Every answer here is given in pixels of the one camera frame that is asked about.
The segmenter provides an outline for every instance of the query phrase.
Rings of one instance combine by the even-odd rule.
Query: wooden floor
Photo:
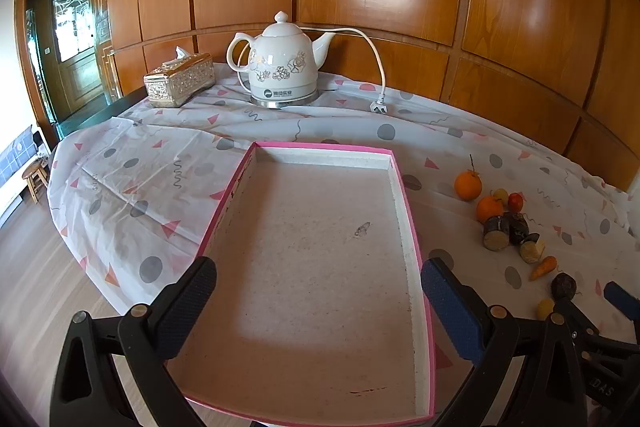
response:
[[[27,195],[0,229],[0,371],[41,427],[49,425],[58,357],[78,310],[93,317],[115,315],[53,226],[44,194],[39,204]],[[155,426],[126,360],[115,358],[138,421]],[[193,408],[207,426],[249,425],[199,405]]]

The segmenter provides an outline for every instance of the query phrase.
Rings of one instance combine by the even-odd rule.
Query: cardboard tray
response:
[[[276,425],[402,425],[434,409],[417,240],[393,153],[251,145],[198,252],[218,283],[168,370]]]

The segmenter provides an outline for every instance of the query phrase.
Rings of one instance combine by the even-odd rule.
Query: teapot spout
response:
[[[312,47],[314,51],[314,61],[318,69],[324,64],[326,59],[326,52],[329,50],[329,42],[335,37],[335,33],[327,32],[320,35],[315,41],[313,41]]]

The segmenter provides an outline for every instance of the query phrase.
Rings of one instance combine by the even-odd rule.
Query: window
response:
[[[94,45],[94,16],[89,0],[53,0],[60,62]]]

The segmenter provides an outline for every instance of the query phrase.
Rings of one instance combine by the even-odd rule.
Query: teapot knob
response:
[[[289,16],[284,12],[278,12],[274,19],[276,22],[287,22],[289,20]]]

